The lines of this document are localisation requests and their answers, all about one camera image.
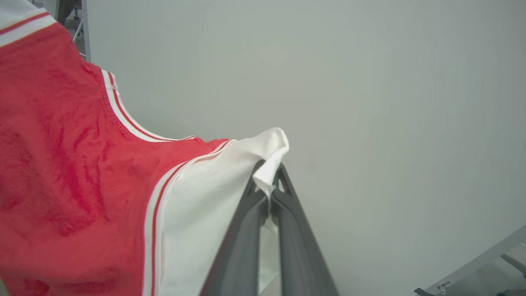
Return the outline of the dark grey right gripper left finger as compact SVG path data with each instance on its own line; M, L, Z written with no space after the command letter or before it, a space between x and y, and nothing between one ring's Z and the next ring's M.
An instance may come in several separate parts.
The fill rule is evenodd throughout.
M268 198L252 175L233 214L201 289L202 296L257 296L261 227L268 216Z

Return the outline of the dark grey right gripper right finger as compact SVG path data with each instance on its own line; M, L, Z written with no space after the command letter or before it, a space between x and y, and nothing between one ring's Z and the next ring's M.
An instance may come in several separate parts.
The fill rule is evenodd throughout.
M283 163L276 171L270 215L278 228L281 294L338 296L339 292Z

